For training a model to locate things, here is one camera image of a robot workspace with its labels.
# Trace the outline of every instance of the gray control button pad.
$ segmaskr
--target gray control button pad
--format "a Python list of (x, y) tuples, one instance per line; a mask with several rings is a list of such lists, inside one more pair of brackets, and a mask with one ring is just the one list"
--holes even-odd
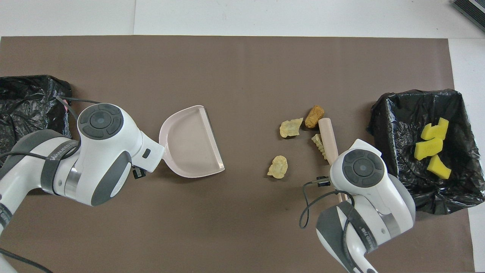
[(355, 149), (345, 155), (342, 171), (353, 185), (369, 188), (384, 177), (384, 163), (371, 151)]
[(107, 139), (116, 135), (123, 127), (123, 114), (114, 105), (95, 104), (81, 113), (78, 127), (81, 133), (90, 139)]

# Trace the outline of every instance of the brown table mat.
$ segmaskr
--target brown table mat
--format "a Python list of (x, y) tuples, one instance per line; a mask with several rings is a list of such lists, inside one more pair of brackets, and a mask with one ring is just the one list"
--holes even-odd
[[(119, 105), (153, 139), (168, 116), (204, 105), (226, 166), (185, 179), (161, 162), (98, 207), (27, 196), (0, 245), (54, 272), (345, 272), (314, 229), (335, 196), (298, 227), (301, 186), (329, 170), (310, 140), (317, 132), (282, 139), (280, 123), (319, 104), (343, 152), (356, 138), (373, 143), (365, 128), (381, 94), (453, 88), (444, 39), (3, 37), (0, 76), (34, 74)], [(289, 163), (281, 180), (266, 175), (279, 154)], [(311, 188), (310, 197), (330, 190)], [(381, 272), (473, 271), (468, 213), (418, 213), (412, 230), (368, 258)]]

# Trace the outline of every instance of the yellow sponge piece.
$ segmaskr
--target yellow sponge piece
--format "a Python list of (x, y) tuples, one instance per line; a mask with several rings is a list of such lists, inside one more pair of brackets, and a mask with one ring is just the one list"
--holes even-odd
[(414, 158), (421, 160), (427, 156), (432, 156), (439, 153), (442, 149), (443, 140), (439, 138), (418, 142), (416, 143), (416, 149), (414, 150)]
[(446, 131), (448, 130), (448, 124), (450, 122), (444, 118), (439, 118), (438, 125), (431, 126), (431, 123), (427, 124), (423, 132), (421, 132), (421, 138), (424, 140), (430, 140), (433, 138), (439, 138), (444, 140), (446, 137)]
[(437, 154), (431, 157), (428, 168), (426, 169), (436, 174), (441, 179), (448, 179), (450, 177), (450, 174), (452, 173), (452, 170), (447, 168), (445, 164), (441, 162)]

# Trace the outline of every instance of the black trash bag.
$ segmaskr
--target black trash bag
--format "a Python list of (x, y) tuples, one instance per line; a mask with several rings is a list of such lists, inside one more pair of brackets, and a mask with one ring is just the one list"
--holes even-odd
[[(26, 134), (52, 129), (71, 138), (67, 111), (56, 96), (72, 97), (68, 82), (48, 75), (0, 77), (0, 153)], [(0, 158), (0, 167), (6, 158)]]
[[(432, 214), (450, 214), (485, 200), (485, 182), (478, 148), (471, 131), (462, 95), (452, 89), (442, 91), (411, 90), (387, 93), (372, 106), (368, 132), (382, 152), (388, 172), (406, 186), (416, 210)], [(440, 179), (427, 171), (430, 157), (414, 158), (416, 142), (426, 124), (437, 125), (439, 118), (450, 123), (438, 153), (452, 170), (449, 179)]]

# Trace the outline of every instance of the white table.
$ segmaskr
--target white table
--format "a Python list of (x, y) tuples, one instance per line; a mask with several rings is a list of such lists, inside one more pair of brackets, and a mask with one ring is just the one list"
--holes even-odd
[[(454, 86), (485, 149), (485, 33), (448, 0), (0, 1), (0, 37), (133, 34), (448, 38)], [(483, 272), (485, 204), (469, 218), (475, 270)]]

